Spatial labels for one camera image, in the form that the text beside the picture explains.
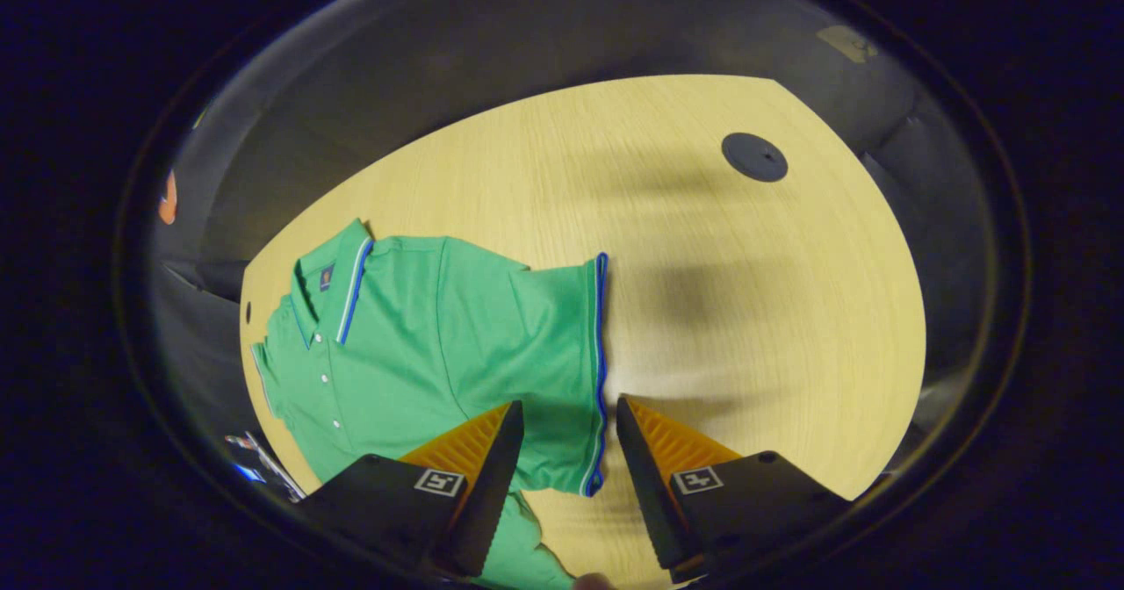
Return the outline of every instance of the orange object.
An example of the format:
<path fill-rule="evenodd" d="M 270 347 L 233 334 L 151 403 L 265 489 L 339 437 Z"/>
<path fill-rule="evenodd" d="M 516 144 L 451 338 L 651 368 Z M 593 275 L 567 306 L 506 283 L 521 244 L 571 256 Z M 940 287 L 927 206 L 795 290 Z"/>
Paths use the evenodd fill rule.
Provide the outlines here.
<path fill-rule="evenodd" d="M 167 173 L 167 184 L 165 194 L 161 194 L 160 198 L 160 218 L 162 221 L 167 223 L 169 226 L 175 221 L 175 205 L 178 198 L 175 194 L 175 171 L 169 171 Z"/>
<path fill-rule="evenodd" d="M 472 487 L 480 478 L 480 469 L 488 457 L 499 426 L 504 423 L 510 402 L 496 407 L 479 417 L 469 419 L 460 426 L 438 435 L 429 443 L 399 459 L 402 463 L 430 468 L 443 472 L 464 474 L 465 489 L 461 503 L 453 511 L 452 523 L 461 515 L 461 508 L 472 493 Z"/>
<path fill-rule="evenodd" d="M 671 474 L 736 461 L 742 456 L 706 434 L 667 418 L 633 399 L 625 399 L 625 402 L 632 409 L 641 434 L 644 435 L 644 443 L 660 470 L 660 480 L 668 489 L 668 498 L 686 523 L 682 509 L 676 502 L 676 494 L 671 491 Z"/>

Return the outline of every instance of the green polo shirt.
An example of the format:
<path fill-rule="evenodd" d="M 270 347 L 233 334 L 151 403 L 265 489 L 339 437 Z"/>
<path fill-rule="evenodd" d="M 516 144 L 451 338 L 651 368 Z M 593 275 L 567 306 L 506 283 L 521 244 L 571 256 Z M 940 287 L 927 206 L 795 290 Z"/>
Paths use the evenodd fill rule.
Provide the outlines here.
<path fill-rule="evenodd" d="M 270 411 L 327 481 L 364 454 L 397 459 L 522 399 L 511 490 L 592 496 L 602 482 L 607 262 L 529 271 L 457 238 L 374 242 L 353 221 L 294 263 L 290 293 L 253 345 Z M 508 507 L 482 580 L 505 587 L 490 572 L 550 559 L 535 581 L 569 583 L 526 543 L 537 526 L 517 526 L 533 524 L 522 499 Z"/>

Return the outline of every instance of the light wood tabletop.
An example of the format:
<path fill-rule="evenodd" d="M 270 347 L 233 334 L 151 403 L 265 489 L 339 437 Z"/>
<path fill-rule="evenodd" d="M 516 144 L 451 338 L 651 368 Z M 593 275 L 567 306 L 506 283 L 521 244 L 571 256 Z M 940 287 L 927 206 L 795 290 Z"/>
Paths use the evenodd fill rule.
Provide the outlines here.
<path fill-rule="evenodd" d="M 737 173 L 722 153 L 733 133 L 778 146 L 787 176 Z M 878 187 L 830 127 L 768 79 L 598 82 L 402 146 L 325 194 L 250 263 L 247 387 L 306 491 L 319 481 L 270 416 L 248 351 L 288 293 L 292 263 L 354 218 L 377 240 L 453 235 L 532 269 L 605 251 L 606 402 L 629 393 L 738 453 L 779 452 L 847 499 L 886 466 L 917 402 L 925 325 L 913 260 Z M 608 429 L 607 481 L 595 498 L 527 500 L 571 573 L 667 588 L 611 416 Z"/>

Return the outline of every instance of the shirt logo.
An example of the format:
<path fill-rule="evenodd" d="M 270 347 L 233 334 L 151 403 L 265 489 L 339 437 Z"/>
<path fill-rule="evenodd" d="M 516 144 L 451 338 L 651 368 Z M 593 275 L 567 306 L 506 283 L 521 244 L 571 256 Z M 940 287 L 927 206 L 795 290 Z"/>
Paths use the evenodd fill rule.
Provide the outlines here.
<path fill-rule="evenodd" d="M 722 481 L 718 480 L 718 474 L 714 473 L 714 470 L 710 468 L 679 472 L 673 474 L 673 478 L 676 479 L 676 484 L 679 485 L 679 493 L 683 496 L 724 487 Z"/>
<path fill-rule="evenodd" d="M 464 476 L 461 474 L 442 472 L 439 470 L 426 470 L 422 474 L 422 478 L 418 479 L 418 483 L 414 485 L 414 489 L 453 498 L 461 490 L 462 482 L 464 482 Z"/>
<path fill-rule="evenodd" d="M 320 271 L 320 291 L 321 292 L 328 291 L 328 287 L 332 285 L 332 271 L 335 270 L 335 269 L 336 269 L 336 266 L 333 263 L 332 265 L 326 266 L 324 270 Z"/>

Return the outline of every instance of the polo shirt collar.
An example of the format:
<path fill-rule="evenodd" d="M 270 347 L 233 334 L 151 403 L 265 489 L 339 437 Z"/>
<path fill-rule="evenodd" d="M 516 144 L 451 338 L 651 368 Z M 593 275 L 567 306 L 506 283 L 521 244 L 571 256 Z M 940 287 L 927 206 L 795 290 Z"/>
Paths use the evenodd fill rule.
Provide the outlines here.
<path fill-rule="evenodd" d="M 335 338 L 338 343 L 346 342 L 363 265 L 372 245 L 374 242 L 366 227 L 355 219 L 335 237 L 294 263 L 289 300 L 306 348 L 311 346 L 316 334 Z M 334 267 L 332 283 L 320 315 L 316 315 L 305 293 L 305 278 L 329 265 Z"/>

